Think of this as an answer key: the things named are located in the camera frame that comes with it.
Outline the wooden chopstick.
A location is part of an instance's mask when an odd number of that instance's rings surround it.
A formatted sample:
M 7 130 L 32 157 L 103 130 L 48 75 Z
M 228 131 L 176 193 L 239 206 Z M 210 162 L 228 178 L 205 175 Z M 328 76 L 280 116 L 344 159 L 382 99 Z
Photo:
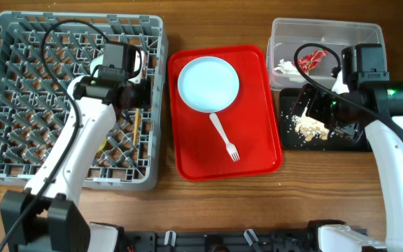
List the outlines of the wooden chopstick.
M 139 118 L 140 118 L 140 109 L 136 108 L 135 110 L 135 118 L 134 118 L 134 131 L 133 131 L 133 144 L 136 145 L 136 140 L 138 136 L 138 128 L 139 128 Z

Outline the yellow plastic cup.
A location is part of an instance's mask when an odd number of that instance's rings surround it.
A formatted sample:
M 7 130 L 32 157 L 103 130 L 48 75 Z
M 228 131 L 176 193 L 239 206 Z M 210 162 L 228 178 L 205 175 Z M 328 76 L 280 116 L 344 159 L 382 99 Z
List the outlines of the yellow plastic cup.
M 98 152 L 102 151 L 102 150 L 104 149 L 106 143 L 107 143 L 107 138 L 105 138 L 105 139 L 102 141 L 102 143 L 101 143 L 100 146 L 98 147 L 98 150 L 97 150 L 97 151 L 98 151 Z

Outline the red snack wrapper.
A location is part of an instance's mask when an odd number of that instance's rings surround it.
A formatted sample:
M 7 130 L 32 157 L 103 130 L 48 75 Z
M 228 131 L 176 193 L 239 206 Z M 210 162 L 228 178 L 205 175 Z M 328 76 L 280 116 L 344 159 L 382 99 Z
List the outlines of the red snack wrapper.
M 298 59 L 297 63 L 300 69 L 307 74 L 310 70 L 316 68 L 321 63 L 322 59 L 328 55 L 328 51 L 324 51 L 323 49 L 315 50 L 303 58 Z

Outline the large light blue plate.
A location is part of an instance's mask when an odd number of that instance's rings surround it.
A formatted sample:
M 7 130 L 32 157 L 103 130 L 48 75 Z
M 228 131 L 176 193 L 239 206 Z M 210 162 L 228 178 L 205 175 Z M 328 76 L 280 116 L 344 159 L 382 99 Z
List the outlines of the large light blue plate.
M 179 73 L 177 89 L 191 109 L 215 113 L 236 100 L 239 76 L 229 62 L 219 57 L 198 57 L 188 62 Z

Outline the white plastic fork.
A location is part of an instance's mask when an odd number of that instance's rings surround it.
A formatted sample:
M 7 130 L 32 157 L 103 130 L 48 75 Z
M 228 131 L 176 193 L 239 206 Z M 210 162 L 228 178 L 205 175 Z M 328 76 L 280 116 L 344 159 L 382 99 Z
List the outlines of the white plastic fork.
M 223 127 L 222 127 L 222 124 L 221 124 L 218 116 L 215 113 L 210 113 L 209 118 L 210 118 L 211 122 L 213 123 L 213 126 L 215 127 L 215 129 L 219 133 L 220 137 L 224 141 L 226 151 L 229 154 L 229 156 L 231 157 L 231 159 L 234 162 L 239 161 L 240 160 L 239 152 L 236 149 L 236 146 L 229 141 L 229 139 L 228 139 Z

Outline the light green bowl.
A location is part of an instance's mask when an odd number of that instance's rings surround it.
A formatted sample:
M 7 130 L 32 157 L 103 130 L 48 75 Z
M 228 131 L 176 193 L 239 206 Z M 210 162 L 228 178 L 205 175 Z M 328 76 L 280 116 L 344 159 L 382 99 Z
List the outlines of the light green bowl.
M 133 78 L 130 78 L 129 79 L 130 82 L 134 84 L 139 84 L 141 80 L 146 77 L 146 70 L 148 66 L 147 56 L 148 54 L 144 50 L 141 50 L 141 52 L 136 53 L 134 70 L 135 71 L 139 70 L 139 74 Z M 103 63 L 103 59 L 104 56 L 100 55 L 90 62 L 90 73 L 94 71 L 96 66 Z

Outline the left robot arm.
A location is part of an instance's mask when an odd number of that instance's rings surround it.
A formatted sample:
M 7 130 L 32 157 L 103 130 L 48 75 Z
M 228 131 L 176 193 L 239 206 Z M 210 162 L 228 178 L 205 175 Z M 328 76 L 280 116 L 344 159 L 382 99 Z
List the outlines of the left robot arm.
M 78 209 L 83 182 L 122 111 L 149 107 L 149 78 L 139 82 L 81 76 L 66 90 L 72 110 L 59 138 L 24 190 L 0 203 L 0 251 L 133 251 L 123 227 L 88 223 Z

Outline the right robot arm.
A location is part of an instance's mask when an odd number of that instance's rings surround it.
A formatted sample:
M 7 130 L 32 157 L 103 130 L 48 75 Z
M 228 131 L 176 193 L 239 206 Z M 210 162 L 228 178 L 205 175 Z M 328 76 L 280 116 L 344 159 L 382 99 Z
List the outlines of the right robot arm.
M 365 136 L 376 159 L 386 210 L 383 242 L 345 225 L 318 228 L 320 251 L 403 251 L 403 81 L 365 81 L 337 94 L 305 84 L 293 106 L 334 133 L 359 141 Z

